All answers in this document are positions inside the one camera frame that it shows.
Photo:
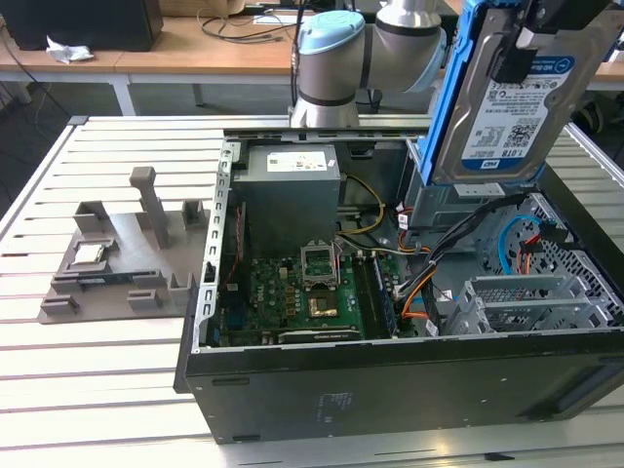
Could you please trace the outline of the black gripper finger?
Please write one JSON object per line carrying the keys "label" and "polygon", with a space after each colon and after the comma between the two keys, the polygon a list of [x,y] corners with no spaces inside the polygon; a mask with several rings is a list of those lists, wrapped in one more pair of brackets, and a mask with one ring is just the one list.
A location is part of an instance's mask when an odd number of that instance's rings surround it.
{"label": "black gripper finger", "polygon": [[530,72],[535,50],[517,46],[523,26],[514,24],[506,34],[493,56],[488,77],[496,83],[522,83]]}

